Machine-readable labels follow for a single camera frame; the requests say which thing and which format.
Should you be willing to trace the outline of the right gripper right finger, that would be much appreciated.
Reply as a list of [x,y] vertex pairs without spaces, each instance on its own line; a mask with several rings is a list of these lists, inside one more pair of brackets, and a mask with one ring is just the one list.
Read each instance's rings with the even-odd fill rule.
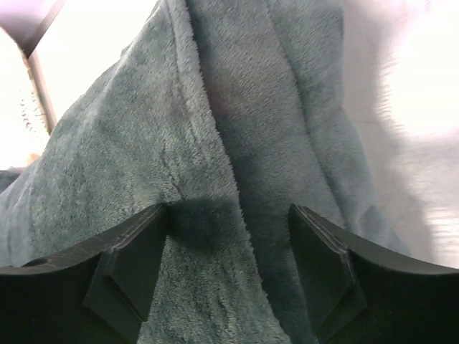
[[293,205],[290,242],[319,343],[456,343],[458,271],[382,247]]

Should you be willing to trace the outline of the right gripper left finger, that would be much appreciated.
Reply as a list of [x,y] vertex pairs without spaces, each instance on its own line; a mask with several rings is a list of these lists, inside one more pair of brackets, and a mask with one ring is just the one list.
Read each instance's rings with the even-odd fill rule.
[[163,206],[61,252],[1,269],[3,343],[135,343],[168,231]]

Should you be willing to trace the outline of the dark green plush pillowcase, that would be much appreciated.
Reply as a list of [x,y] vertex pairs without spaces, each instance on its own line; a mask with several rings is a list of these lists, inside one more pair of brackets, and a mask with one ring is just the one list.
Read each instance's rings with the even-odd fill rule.
[[142,343],[312,343],[291,204],[406,252],[343,108],[332,1],[159,1],[42,156],[3,173],[1,264],[176,214]]

